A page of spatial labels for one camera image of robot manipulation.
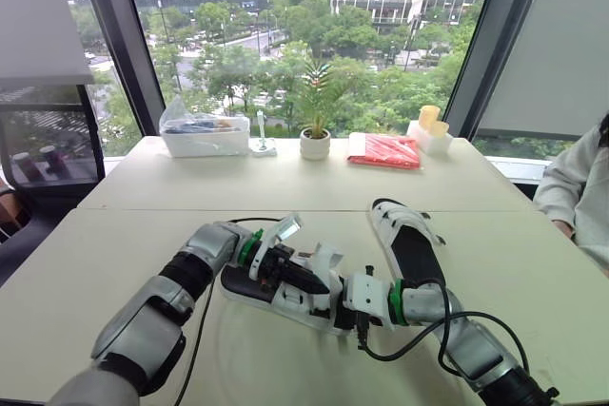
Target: white roller shade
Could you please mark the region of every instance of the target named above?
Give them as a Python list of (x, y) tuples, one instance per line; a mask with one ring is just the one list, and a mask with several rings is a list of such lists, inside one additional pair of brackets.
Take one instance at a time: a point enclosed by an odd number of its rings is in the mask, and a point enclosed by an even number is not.
[(535, 0), (480, 129), (581, 135), (609, 110), (609, 0)]
[(66, 0), (0, 0), (0, 87), (89, 82)]

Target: person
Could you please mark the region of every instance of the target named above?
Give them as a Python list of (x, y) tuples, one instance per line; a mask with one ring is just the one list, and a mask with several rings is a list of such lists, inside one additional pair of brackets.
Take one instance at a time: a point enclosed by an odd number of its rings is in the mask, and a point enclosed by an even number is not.
[(548, 165), (533, 203), (609, 276), (609, 112)]

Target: building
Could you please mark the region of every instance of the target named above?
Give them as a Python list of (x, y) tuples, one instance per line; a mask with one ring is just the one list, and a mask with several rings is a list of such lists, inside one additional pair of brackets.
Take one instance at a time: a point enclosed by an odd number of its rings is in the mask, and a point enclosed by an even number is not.
[(411, 24), (414, 18), (425, 23), (427, 14), (442, 14), (442, 21), (459, 24), (462, 13), (476, 0), (330, 0), (332, 13), (352, 5), (370, 11), (372, 23), (379, 29)]

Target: black cable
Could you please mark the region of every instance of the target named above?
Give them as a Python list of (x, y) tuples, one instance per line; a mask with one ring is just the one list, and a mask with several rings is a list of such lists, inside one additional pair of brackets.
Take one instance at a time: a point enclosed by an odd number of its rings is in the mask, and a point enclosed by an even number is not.
[[(271, 221), (278, 222), (280, 219), (275, 218), (242, 218), (242, 219), (233, 219), (229, 222), (239, 223), (239, 222), (249, 222), (249, 221)], [(213, 284), (215, 279), (211, 281), (209, 284), (209, 294), (207, 295), (206, 307), (203, 310), (203, 314), (201, 315), (201, 320), (199, 321), (199, 329), (197, 330), (197, 338), (194, 342), (194, 348), (192, 349), (192, 356), (190, 357), (190, 363), (188, 365), (187, 375), (184, 379), (184, 383), (182, 384), (182, 389), (180, 389), (180, 393), (173, 403), (173, 406), (180, 406), (182, 402), (182, 398), (184, 398), (184, 394), (187, 392), (188, 383), (190, 382), (190, 377), (192, 376), (192, 371), (194, 370), (194, 362), (197, 358), (197, 354), (199, 353), (199, 346), (201, 344), (201, 336), (203, 335), (203, 325), (206, 321), (207, 310), (209, 309), (209, 304), (211, 303), (211, 294), (213, 292)]]
[(190, 376), (192, 375), (192, 370), (194, 369), (194, 362), (197, 358), (197, 353), (199, 352), (199, 345), (201, 344), (201, 335), (203, 334), (203, 324), (206, 321), (207, 310), (209, 309), (209, 304), (211, 303), (211, 294), (213, 292), (214, 282), (215, 282), (215, 279), (212, 280), (211, 283), (209, 284), (209, 294), (207, 295), (206, 307), (204, 308), (203, 314), (201, 315), (201, 320), (199, 321), (199, 329), (197, 330), (197, 339), (195, 340), (194, 348), (192, 349), (192, 356), (190, 357), (190, 363), (188, 365), (187, 376), (184, 379), (184, 383), (182, 384), (182, 389), (180, 390), (180, 393), (178, 394), (178, 397), (175, 400), (175, 403), (173, 403), (173, 406), (180, 405), (180, 403), (182, 402), (182, 398), (184, 397), (184, 394), (187, 391), (188, 383), (190, 382)]
[(276, 218), (241, 218), (241, 219), (232, 219), (229, 222), (239, 223), (239, 222), (250, 222), (250, 221), (271, 221), (271, 222), (279, 222), (281, 219)]
[[(481, 313), (479, 311), (463, 311), (460, 313), (451, 314), (448, 319), (455, 320), (458, 318), (467, 318), (467, 317), (489, 319), (489, 320), (492, 320), (493, 322), (497, 323), (501, 328), (503, 328), (503, 330), (505, 330), (507, 332), (507, 334), (512, 338), (512, 340), (514, 340), (516, 347), (518, 347), (518, 351), (519, 351), (519, 353), (521, 355), (521, 359), (522, 359), (522, 368), (524, 369), (524, 371), (527, 374), (529, 373), (529, 361), (528, 361), (528, 358), (526, 357), (526, 353), (524, 352), (524, 347), (522, 346), (521, 341), (516, 336), (516, 333), (514, 333), (514, 331), (505, 322), (503, 322), (499, 318), (496, 318), (495, 316), (492, 316), (492, 315), (486, 314), (486, 313)], [(372, 358), (379, 360), (379, 361), (397, 360), (398, 358), (404, 356), (406, 353), (411, 351), (427, 335), (429, 335), (431, 332), (433, 332), (434, 330), (436, 330), (438, 327), (440, 327), (443, 324), (444, 324), (444, 318), (435, 321), (434, 323), (432, 323), (431, 325), (426, 327), (417, 336), (415, 336), (410, 341), (408, 341), (408, 343), (405, 344), (405, 346), (402, 349), (398, 350), (394, 354), (389, 354), (387, 356), (376, 354), (374, 351), (372, 351), (367, 346), (367, 344), (363, 347), (363, 349), (369, 356), (371, 356)]]
[[(442, 299), (444, 303), (444, 321), (450, 320), (450, 300), (448, 299), (448, 292), (446, 291), (446, 286), (441, 280), (437, 278), (430, 278), (427, 280), (423, 280), (415, 284), (415, 288), (419, 288), (425, 284), (436, 284), (440, 287), (442, 292)], [(438, 351), (438, 363), (444, 369), (444, 371), (450, 373), (453, 376), (461, 376), (457, 370), (451, 368), (444, 362), (444, 354), (446, 353), (446, 346), (448, 345), (448, 338), (450, 336), (450, 324), (444, 325), (444, 332), (442, 333), (442, 340), (440, 343), (440, 350)]]

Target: potted plant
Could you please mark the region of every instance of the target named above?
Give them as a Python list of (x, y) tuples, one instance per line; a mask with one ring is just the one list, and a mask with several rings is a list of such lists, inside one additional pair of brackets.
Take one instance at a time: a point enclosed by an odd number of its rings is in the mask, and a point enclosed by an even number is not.
[(307, 63), (300, 109), (311, 121), (301, 132), (301, 155), (319, 161), (330, 152), (330, 132), (325, 123), (341, 108), (341, 97), (349, 88), (331, 70), (330, 64)]

